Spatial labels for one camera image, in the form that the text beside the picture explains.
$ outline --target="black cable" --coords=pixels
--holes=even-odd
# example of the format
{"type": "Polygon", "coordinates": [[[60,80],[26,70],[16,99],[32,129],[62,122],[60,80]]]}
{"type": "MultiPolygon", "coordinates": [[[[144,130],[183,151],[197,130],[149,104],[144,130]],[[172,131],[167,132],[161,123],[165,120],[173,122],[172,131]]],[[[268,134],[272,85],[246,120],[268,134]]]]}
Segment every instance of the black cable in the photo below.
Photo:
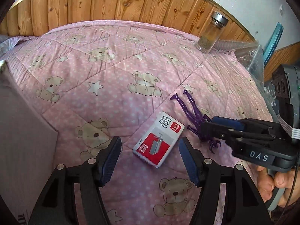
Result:
{"type": "Polygon", "coordinates": [[[292,194],[293,194],[293,191],[294,191],[294,188],[295,188],[295,184],[296,184],[296,180],[297,180],[297,174],[298,174],[298,168],[299,168],[299,161],[300,161],[300,152],[298,153],[298,156],[297,156],[297,165],[296,165],[296,170],[295,170],[293,185],[292,185],[292,188],[291,188],[291,193],[289,194],[289,198],[287,199],[287,202],[286,202],[286,204],[285,204],[285,206],[283,208],[283,211],[282,211],[279,219],[275,223],[275,225],[279,224],[280,219],[282,218],[285,210],[287,209],[287,206],[289,205],[289,202],[291,201],[292,194]]]}

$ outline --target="purple toy figure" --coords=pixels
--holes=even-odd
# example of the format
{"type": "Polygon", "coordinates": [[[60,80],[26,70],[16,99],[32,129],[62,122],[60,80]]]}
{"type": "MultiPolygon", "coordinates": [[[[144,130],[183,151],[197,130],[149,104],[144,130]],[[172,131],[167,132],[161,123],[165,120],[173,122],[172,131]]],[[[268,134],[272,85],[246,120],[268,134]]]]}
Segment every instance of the purple toy figure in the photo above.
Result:
{"type": "Polygon", "coordinates": [[[209,150],[213,152],[213,148],[218,148],[218,144],[220,144],[221,146],[221,142],[218,140],[215,140],[214,138],[211,138],[209,136],[202,136],[200,133],[200,128],[201,128],[201,123],[204,123],[206,121],[211,122],[211,119],[207,116],[204,115],[202,116],[200,110],[197,108],[196,103],[193,99],[193,97],[188,93],[187,90],[184,90],[183,93],[187,96],[188,100],[190,101],[194,113],[195,115],[193,115],[188,108],[186,107],[185,103],[180,99],[180,97],[178,96],[178,94],[173,95],[170,100],[177,100],[179,105],[181,106],[181,108],[183,109],[185,115],[187,116],[187,118],[190,120],[190,122],[196,127],[196,128],[192,128],[190,125],[187,126],[187,129],[189,129],[190,131],[192,131],[194,134],[197,134],[197,136],[199,137],[201,142],[206,142],[208,141],[208,143],[210,144],[209,146],[209,150]]]}

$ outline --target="white wall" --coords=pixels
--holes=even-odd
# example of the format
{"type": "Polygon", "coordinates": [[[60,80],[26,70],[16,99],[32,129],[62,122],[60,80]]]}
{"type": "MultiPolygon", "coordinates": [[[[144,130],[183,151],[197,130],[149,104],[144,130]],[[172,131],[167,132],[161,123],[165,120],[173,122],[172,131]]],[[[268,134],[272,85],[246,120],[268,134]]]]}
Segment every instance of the white wall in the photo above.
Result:
{"type": "Polygon", "coordinates": [[[264,47],[277,22],[283,34],[277,50],[300,41],[300,22],[285,0],[213,0],[231,13],[264,47]],[[281,16],[279,8],[283,6],[281,16]]]}

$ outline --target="bed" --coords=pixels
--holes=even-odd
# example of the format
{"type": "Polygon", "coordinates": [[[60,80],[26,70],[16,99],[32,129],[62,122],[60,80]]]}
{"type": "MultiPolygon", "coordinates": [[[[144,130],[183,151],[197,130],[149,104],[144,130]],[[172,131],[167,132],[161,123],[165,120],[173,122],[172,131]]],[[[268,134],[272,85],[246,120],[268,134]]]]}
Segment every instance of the bed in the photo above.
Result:
{"type": "MultiPolygon", "coordinates": [[[[272,121],[234,52],[205,55],[194,45],[196,36],[173,28],[99,20],[10,40],[18,45],[0,60],[7,62],[23,97],[58,131],[53,168],[79,165],[113,136],[121,137],[116,168],[101,189],[112,224],[188,224],[191,219],[199,189],[188,179],[178,146],[158,169],[132,153],[160,112],[189,124],[177,102],[170,101],[173,94],[184,98],[188,90],[209,117],[272,121]]],[[[232,157],[226,144],[213,154],[192,132],[185,129],[182,135],[219,165],[242,163],[256,180],[251,166],[232,157]]],[[[78,219],[85,224],[78,186],[75,193],[78,219]]],[[[222,185],[215,224],[221,224],[224,199],[222,185]]]]}

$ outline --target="gray handle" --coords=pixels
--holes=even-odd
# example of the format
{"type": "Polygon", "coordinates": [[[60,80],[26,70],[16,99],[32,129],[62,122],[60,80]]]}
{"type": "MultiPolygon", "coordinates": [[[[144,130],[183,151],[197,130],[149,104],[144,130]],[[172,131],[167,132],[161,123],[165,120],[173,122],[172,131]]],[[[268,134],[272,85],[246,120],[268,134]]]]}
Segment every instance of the gray handle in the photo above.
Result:
{"type": "MultiPolygon", "coordinates": [[[[268,174],[272,178],[274,178],[276,171],[271,170],[271,169],[267,169],[267,170],[268,170],[268,174]]],[[[271,199],[269,199],[265,203],[265,206],[266,206],[268,211],[273,211],[277,207],[277,204],[278,204],[281,196],[283,195],[284,191],[285,191],[285,188],[279,189],[279,188],[275,187],[273,189],[271,199]]]]}

